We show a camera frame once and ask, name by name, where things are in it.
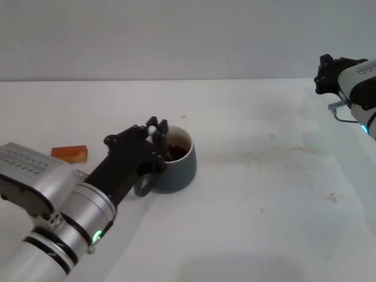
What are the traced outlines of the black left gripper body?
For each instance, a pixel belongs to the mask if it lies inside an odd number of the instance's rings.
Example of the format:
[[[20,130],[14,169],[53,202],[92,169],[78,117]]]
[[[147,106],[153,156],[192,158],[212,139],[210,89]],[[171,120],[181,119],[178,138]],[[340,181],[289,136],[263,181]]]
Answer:
[[[144,174],[159,172],[158,151],[147,140],[107,140],[108,155],[86,178],[86,183],[103,192],[113,203],[119,203]]]

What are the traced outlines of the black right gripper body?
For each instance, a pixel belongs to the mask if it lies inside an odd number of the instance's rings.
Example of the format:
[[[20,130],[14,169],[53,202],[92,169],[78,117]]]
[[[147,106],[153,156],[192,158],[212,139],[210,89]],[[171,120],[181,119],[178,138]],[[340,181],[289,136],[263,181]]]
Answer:
[[[342,71],[350,67],[349,61],[324,62],[324,92],[336,94],[340,97],[341,86],[338,79]]]

